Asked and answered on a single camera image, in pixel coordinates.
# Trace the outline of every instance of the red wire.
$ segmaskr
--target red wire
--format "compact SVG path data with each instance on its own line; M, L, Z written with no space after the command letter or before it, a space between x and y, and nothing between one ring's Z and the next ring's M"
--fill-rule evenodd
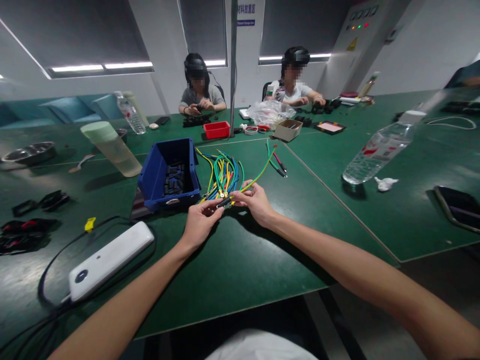
M281 164L282 162L280 161L280 159L279 159L279 157L277 156L277 154L276 154L276 153L273 153L273 155L275 155L276 160L278 161L278 163Z

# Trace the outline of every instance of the clear plastic bag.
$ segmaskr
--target clear plastic bag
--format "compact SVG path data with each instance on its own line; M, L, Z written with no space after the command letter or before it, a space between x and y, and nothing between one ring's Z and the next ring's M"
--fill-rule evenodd
M275 130L277 124L292 119L297 113L290 105L276 100L256 102L246 111L255 125L266 125Z

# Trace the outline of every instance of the hand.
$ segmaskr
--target hand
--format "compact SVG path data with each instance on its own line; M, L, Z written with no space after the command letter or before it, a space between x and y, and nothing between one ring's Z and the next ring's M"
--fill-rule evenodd
M245 181L241 188L243 189L251 182L252 180ZM270 221L277 215L277 212L269 203L264 188L256 182L248 190L244 192L234 191L230 195L233 196L232 201L235 201L234 206L247 207L256 222L264 228L268 228Z
M316 98L313 99L313 103L320 103L320 105L325 106L327 102L323 97L317 96Z
M201 115L200 111L197 110L197 104L191 104L186 108L185 113L190 116Z
M196 250L210 234L214 224L222 217L224 207L215 208L223 199L207 200L190 206L186 218L185 230L179 244L185 244L190 250Z
M215 110L214 104L206 98L200 100L200 106L205 110Z
M309 103L309 98L306 96L300 97L293 101L293 106L303 106Z

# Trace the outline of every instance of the cardboard box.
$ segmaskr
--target cardboard box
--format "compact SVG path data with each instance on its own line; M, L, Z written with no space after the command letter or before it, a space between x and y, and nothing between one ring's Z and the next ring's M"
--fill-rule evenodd
M275 129L274 137L290 142L295 139L302 129L303 123L293 119L280 122Z

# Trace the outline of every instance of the smartphone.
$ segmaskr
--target smartphone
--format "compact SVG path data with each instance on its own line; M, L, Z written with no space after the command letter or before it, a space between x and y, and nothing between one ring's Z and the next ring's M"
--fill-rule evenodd
M480 205L472 195L444 186L433 190L448 220L480 234Z
M166 122L170 120L170 116L160 116L157 121L155 121L155 124L157 125L165 125Z

